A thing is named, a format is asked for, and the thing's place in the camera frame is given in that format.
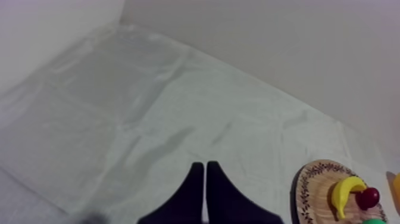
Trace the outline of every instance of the orange object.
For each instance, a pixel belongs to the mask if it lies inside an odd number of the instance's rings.
[[[393,180],[393,188],[396,193],[397,202],[398,204],[400,204],[400,173],[398,173],[395,179]]]

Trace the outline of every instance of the wrinkled fabric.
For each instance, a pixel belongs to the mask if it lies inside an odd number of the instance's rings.
[[[0,129],[0,165],[68,214],[97,209],[112,223],[135,223],[174,193],[193,161],[218,160],[241,192],[290,223],[295,173],[328,158],[376,183],[396,215],[370,139],[159,34],[121,26],[32,79],[40,88]]]

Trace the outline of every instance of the white wall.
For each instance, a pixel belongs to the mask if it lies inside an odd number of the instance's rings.
[[[124,0],[1,0],[0,93],[93,29],[118,20]]]
[[[188,43],[400,153],[395,2],[127,0],[123,22]]]

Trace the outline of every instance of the green toy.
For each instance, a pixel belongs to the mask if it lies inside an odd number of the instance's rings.
[[[386,224],[386,222],[380,219],[369,219],[362,222],[362,224]]]

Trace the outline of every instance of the toy fruit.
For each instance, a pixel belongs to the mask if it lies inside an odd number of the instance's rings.
[[[393,189],[396,193],[397,202],[400,204],[400,173],[398,173],[393,180]]]
[[[363,192],[358,193],[357,204],[361,209],[367,210],[376,206],[379,198],[379,191],[376,188],[367,188]]]
[[[344,208],[349,199],[350,192],[359,192],[367,189],[363,180],[356,176],[351,176],[339,181],[332,192],[332,204],[337,209],[339,219],[345,218]]]
[[[362,222],[362,224],[386,224],[386,222],[380,219],[369,219]]]

